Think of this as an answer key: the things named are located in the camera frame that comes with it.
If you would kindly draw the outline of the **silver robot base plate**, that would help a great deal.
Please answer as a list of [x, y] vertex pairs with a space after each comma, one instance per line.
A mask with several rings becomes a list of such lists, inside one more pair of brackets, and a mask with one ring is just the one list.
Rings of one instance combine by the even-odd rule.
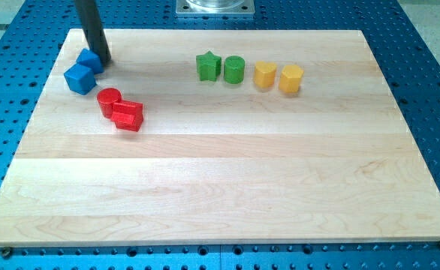
[[180, 15], [252, 15], [254, 0], [176, 0], [176, 13]]

